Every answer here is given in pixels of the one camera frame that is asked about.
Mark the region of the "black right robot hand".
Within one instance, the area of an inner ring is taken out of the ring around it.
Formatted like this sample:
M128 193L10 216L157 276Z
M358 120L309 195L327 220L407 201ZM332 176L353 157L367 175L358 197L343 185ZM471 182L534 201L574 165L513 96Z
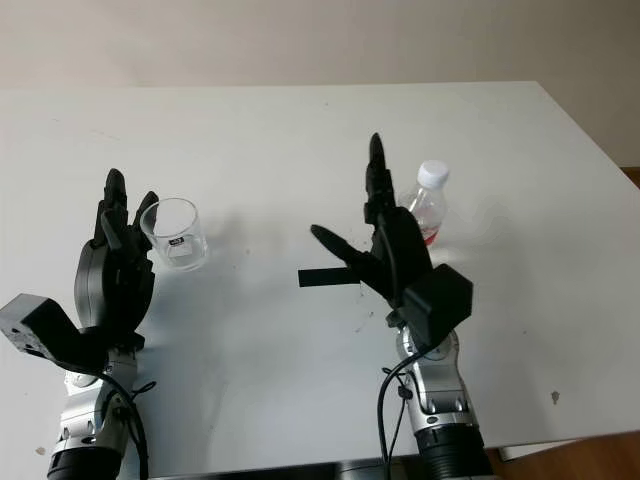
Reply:
M403 290L432 266L416 220L396 202L391 171L377 133L369 142L365 191L363 215L364 222L373 227L371 248L360 251L328 228L313 224L311 234L344 265L319 270L312 284L364 283L396 308L402 304Z

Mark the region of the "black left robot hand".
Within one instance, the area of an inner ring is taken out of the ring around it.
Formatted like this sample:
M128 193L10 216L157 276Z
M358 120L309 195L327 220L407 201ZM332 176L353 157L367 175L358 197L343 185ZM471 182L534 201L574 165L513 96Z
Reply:
M148 192L130 220L124 175L109 171L94 235L82 248L74 283L80 332L106 349L137 352L144 347L136 330L150 306L155 275L141 217L157 201Z

